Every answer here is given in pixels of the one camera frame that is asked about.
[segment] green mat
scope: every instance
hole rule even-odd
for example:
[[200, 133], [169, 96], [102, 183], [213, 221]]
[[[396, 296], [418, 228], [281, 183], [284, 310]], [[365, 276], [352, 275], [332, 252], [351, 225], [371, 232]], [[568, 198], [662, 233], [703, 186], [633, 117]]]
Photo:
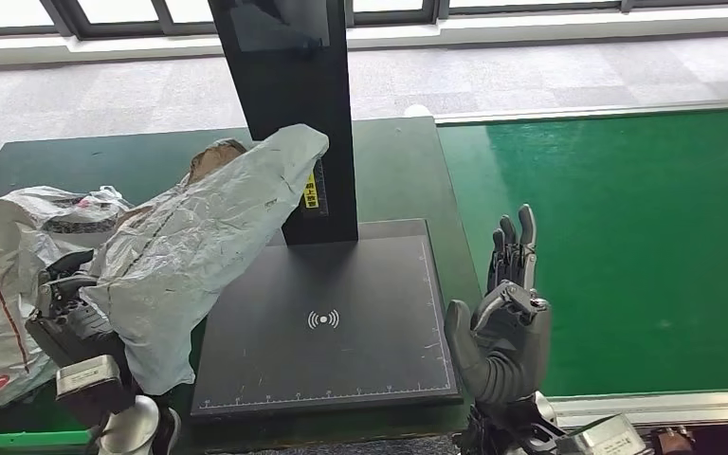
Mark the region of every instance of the green mat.
[[532, 205], [551, 395], [728, 389], [728, 111], [439, 129], [483, 288]]

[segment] black stand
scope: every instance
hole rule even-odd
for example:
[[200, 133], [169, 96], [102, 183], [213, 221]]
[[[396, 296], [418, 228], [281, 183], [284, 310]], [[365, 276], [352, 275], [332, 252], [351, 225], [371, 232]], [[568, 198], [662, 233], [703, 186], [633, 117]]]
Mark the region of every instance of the black stand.
[[283, 225], [289, 245], [358, 237], [343, 3], [210, 1], [252, 138], [295, 123], [330, 138], [315, 188]]
[[252, 137], [305, 123], [330, 149], [210, 312], [191, 415], [461, 401], [425, 221], [356, 222], [343, 2], [210, 8]]
[[210, 312], [191, 415], [461, 401], [423, 220], [275, 239]]

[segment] silver metal part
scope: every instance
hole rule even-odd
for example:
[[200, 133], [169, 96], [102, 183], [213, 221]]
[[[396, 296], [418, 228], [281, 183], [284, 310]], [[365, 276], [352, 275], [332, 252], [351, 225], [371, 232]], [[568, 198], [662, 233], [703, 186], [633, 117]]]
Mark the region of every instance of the silver metal part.
[[99, 355], [60, 368], [57, 371], [57, 395], [74, 393], [84, 387], [110, 380], [120, 382], [118, 364], [110, 355]]
[[556, 411], [554, 411], [554, 407], [551, 406], [548, 398], [539, 391], [535, 392], [535, 404], [542, 418], [556, 425]]
[[152, 453], [160, 414], [155, 401], [144, 395], [136, 396], [131, 408], [113, 414], [107, 421], [104, 435], [99, 439], [100, 455], [147, 455]]
[[728, 425], [728, 391], [548, 397], [561, 428], [623, 413], [636, 428]]
[[714, 109], [728, 109], [728, 101], [718, 102], [676, 102], [646, 107], [603, 106], [593, 109], [537, 109], [527, 111], [503, 111], [483, 113], [463, 113], [444, 116], [434, 116], [434, 122], [439, 126], [477, 125], [485, 123], [498, 123], [502, 121], [538, 120], [546, 118], [594, 118], [594, 117], [623, 117], [640, 114], [654, 114], [658, 112], [692, 112]]
[[613, 415], [593, 422], [556, 440], [558, 455], [644, 455], [641, 437], [624, 415]]

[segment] white plastic bag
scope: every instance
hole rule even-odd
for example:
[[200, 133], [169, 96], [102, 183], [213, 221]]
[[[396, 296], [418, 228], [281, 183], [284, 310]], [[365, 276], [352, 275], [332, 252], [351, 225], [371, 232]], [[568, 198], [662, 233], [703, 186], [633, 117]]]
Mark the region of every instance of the white plastic bag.
[[297, 206], [327, 150], [326, 135], [283, 128], [139, 206], [99, 250], [90, 268], [99, 282], [81, 295], [121, 336], [143, 391], [193, 382], [191, 330]]
[[38, 272], [68, 252], [99, 246], [128, 208], [111, 187], [88, 194], [35, 187], [0, 197], [0, 406], [57, 370], [24, 328]]

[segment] wireless charging symbol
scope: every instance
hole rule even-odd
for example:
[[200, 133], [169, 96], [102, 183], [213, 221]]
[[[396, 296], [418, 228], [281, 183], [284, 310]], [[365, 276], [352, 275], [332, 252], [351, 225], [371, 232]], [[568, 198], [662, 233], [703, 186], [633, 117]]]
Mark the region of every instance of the wireless charging symbol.
[[313, 311], [308, 314], [308, 327], [311, 327], [311, 330], [316, 329], [321, 324], [328, 324], [336, 329], [338, 327], [338, 311], [331, 310], [327, 316], [320, 316]]

